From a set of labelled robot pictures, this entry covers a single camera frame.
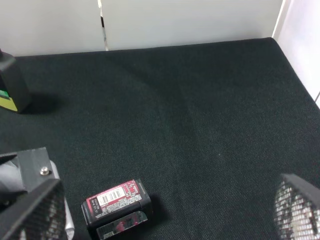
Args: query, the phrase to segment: dark green carpet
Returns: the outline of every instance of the dark green carpet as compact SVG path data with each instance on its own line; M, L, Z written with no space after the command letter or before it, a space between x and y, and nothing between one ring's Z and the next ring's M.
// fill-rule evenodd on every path
M0 109L0 153L47 147L76 227L141 178L155 218L123 240L275 239L280 173L320 187L320 111L271 38L23 57L34 105Z

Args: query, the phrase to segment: white panel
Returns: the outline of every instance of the white panel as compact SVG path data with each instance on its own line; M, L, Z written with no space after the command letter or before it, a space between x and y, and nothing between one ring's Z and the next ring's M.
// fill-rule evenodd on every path
M286 1L274 38L315 100L320 92L320 1Z
M0 48L15 56L103 51L96 0L0 0Z
M271 37L282 0L101 0L109 50Z

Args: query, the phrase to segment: screw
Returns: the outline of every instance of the screw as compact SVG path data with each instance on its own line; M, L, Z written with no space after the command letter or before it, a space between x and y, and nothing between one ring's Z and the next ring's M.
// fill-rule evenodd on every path
M49 168L47 168L46 166L44 166L43 168L41 168L41 170L40 170L40 174L42 175L42 176L46 176L46 175L48 175L50 173L50 170L49 170Z

